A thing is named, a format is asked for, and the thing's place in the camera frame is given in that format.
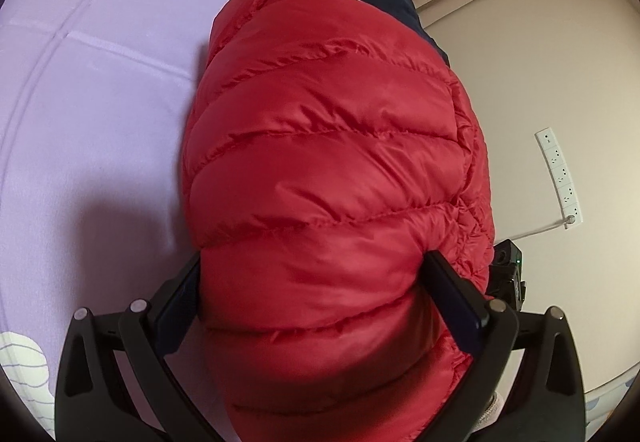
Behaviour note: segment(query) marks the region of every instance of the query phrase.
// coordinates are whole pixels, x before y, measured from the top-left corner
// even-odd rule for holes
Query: red puffer jacket
[[[466,371],[417,286],[486,287],[486,147],[460,81],[359,0],[231,0],[188,119],[206,355],[242,442],[415,438]]]

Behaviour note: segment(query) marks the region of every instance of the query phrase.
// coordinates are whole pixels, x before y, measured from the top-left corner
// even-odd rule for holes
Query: white power cord
[[[558,222],[557,224],[552,225],[551,227],[548,228],[544,228],[544,229],[537,229],[536,231],[532,231],[530,233],[525,233],[523,235],[517,236],[517,237],[511,237],[510,240],[512,242],[515,242],[516,240],[521,240],[523,238],[529,238],[529,237],[533,237],[535,235],[539,235],[542,233],[546,233],[547,231],[553,231],[554,229],[558,229],[564,225],[567,224],[575,224],[575,216],[574,215],[569,215],[567,218],[565,218],[564,220],[562,220],[561,222]]]

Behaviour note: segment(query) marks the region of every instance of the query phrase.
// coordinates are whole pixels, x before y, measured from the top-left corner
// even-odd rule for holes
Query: bed
[[[193,254],[178,156],[227,1],[6,0],[0,9],[0,364],[51,435],[74,310],[149,297]],[[196,325],[168,362],[235,440],[199,341]]]

